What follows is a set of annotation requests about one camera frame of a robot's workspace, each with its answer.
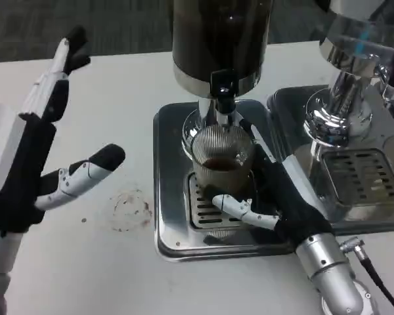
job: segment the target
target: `cable connector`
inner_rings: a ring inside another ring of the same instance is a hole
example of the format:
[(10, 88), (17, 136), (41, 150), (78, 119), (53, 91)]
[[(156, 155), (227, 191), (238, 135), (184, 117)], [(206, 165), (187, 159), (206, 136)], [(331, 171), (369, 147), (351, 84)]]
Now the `cable connector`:
[(345, 254), (350, 252), (354, 252), (356, 254), (356, 257), (361, 262), (361, 265), (363, 266), (363, 268), (365, 268), (372, 281), (374, 281), (376, 286), (380, 288), (388, 301), (394, 306), (394, 297), (392, 296), (392, 294), (390, 294), (386, 286), (383, 284), (380, 275), (376, 272), (374, 265), (370, 261), (368, 255), (366, 254), (366, 251), (363, 248), (364, 245), (365, 243), (362, 240), (360, 240), (358, 237), (354, 237), (341, 243), (340, 250)]

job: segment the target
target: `metal grate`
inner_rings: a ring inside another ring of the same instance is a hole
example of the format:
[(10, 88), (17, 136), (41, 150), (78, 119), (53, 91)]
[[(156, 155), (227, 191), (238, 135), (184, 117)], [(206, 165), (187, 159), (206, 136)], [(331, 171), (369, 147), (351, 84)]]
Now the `metal grate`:
[(188, 185), (191, 222), (196, 228), (236, 228), (243, 225), (203, 197), (194, 173), (189, 176)]
[(326, 152), (322, 160), (342, 205), (394, 203), (394, 172), (382, 151)]

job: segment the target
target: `metal cylinder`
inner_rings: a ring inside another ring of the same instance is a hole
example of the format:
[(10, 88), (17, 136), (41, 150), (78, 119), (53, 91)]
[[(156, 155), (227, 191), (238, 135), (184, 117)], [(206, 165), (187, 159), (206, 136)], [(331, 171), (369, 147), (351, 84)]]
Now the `metal cylinder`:
[(297, 247), (296, 255), (332, 314), (362, 314), (363, 301), (353, 282), (349, 261), (332, 234), (307, 238)]

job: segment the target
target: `drip tray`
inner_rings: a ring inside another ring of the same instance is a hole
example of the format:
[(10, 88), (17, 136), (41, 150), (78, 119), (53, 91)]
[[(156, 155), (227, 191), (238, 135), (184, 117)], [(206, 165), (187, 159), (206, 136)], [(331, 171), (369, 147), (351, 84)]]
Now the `drip tray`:
[[(238, 101), (236, 107), (272, 145), (265, 107), (253, 100)], [(154, 118), (156, 249), (169, 261), (290, 253), (291, 247), (274, 232), (220, 212), (201, 195), (192, 162), (181, 146), (183, 123), (196, 109), (197, 103), (170, 104)]]
[(188, 191), (191, 223), (196, 228), (239, 228), (244, 225), (241, 220), (220, 211), (202, 196), (194, 173), (188, 178)]
[(343, 206), (394, 203), (394, 172), (378, 149), (326, 152), (322, 161)]

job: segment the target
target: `coffee stain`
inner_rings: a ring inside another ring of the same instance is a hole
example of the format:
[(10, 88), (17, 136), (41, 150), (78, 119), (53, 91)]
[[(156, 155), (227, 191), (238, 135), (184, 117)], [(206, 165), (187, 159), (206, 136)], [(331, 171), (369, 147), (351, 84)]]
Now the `coffee stain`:
[(149, 220), (149, 219), (144, 220), (143, 222), (141, 222), (142, 228), (145, 228), (146, 226), (148, 226), (149, 223), (150, 223), (150, 220)]
[(111, 216), (108, 220), (111, 230), (116, 232), (132, 232), (137, 229), (149, 228), (152, 222), (153, 209), (141, 189), (134, 187), (112, 196), (108, 205), (112, 204)]

